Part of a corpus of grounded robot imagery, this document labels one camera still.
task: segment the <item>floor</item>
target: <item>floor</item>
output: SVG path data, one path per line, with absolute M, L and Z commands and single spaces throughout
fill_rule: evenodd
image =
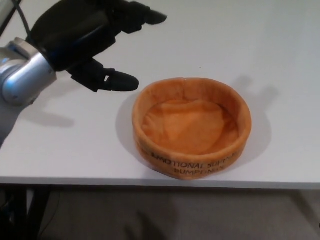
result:
M 41 240 L 318 240 L 320 191 L 53 192 Z

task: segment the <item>black cable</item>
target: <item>black cable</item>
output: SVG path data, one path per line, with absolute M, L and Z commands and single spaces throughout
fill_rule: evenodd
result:
M 11 0 L 11 2 L 13 3 L 14 5 L 14 8 L 16 9 L 16 11 L 19 13 L 20 15 L 20 18 L 22 20 L 22 23 L 23 23 L 23 26 L 24 26 L 24 29 L 26 31 L 26 34 L 28 36 L 28 39 L 30 41 L 32 41 L 32 38 L 31 38 L 31 31 L 30 31 L 30 28 L 29 28 L 29 25 L 28 25 L 28 22 L 27 22 L 27 19 L 26 19 L 26 16 L 24 14 L 24 12 L 22 11 L 19 3 L 16 1 L 16 0 Z
M 51 222 L 54 220 L 55 216 L 56 216 L 56 213 L 58 211 L 58 208 L 59 208 L 59 204 L 60 204 L 60 192 L 59 192 L 59 195 L 58 195 L 58 203 L 56 204 L 56 207 L 55 207 L 55 210 L 53 212 L 53 215 L 50 219 L 50 221 L 48 221 L 48 223 L 45 225 L 45 227 L 42 229 L 42 231 L 40 232 L 40 234 L 38 235 L 38 238 L 41 239 L 41 236 L 44 234 L 44 232 L 47 230 L 47 228 L 49 227 L 49 225 L 51 224 Z

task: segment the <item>orange bowl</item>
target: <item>orange bowl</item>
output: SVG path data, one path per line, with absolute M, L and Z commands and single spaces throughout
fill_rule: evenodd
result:
M 154 82 L 132 111 L 135 145 L 156 171 L 199 179 L 232 165 L 252 129 L 244 99 L 228 85 L 207 78 Z

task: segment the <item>table leg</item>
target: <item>table leg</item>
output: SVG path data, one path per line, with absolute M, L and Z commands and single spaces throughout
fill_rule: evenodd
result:
M 34 190 L 28 213 L 27 189 Z M 37 240 L 50 192 L 49 186 L 15 186 L 6 189 L 9 214 L 0 212 L 0 239 Z M 8 236 L 8 238 L 2 238 L 1 234 Z
M 49 187 L 38 188 L 34 191 L 27 221 L 28 240 L 36 240 L 38 238 L 41 223 L 50 197 L 50 192 Z

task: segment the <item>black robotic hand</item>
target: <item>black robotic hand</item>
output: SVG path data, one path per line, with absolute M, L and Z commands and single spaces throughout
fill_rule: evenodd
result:
M 72 78 L 94 92 L 133 91 L 139 81 L 114 69 L 104 69 L 93 59 L 144 24 L 156 25 L 167 16 L 138 2 L 125 0 L 61 0 L 33 26 L 27 42 L 36 47 L 56 72 Z

